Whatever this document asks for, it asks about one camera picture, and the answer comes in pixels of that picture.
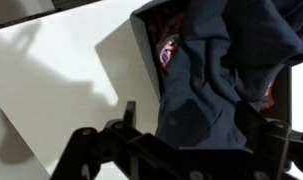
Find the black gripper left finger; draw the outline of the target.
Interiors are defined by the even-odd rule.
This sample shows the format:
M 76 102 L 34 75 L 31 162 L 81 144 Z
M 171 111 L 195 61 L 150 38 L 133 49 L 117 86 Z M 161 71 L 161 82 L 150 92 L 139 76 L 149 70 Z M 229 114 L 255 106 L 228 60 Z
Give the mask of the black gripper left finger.
M 50 180 L 94 180 L 101 165 L 113 162 L 133 180 L 129 141 L 141 135 L 135 129 L 136 102 L 128 101 L 122 119 L 110 120 L 104 129 L 84 127 L 74 131 Z

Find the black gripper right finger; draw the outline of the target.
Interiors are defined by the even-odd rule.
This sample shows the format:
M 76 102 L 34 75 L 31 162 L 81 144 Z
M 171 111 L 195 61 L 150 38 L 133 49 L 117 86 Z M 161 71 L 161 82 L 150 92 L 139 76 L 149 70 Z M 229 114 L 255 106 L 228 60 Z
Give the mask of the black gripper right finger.
M 293 162 L 303 172 L 303 131 L 280 120 L 268 120 L 250 105 L 236 104 L 234 122 L 246 137 L 251 177 L 290 177 L 285 165 Z

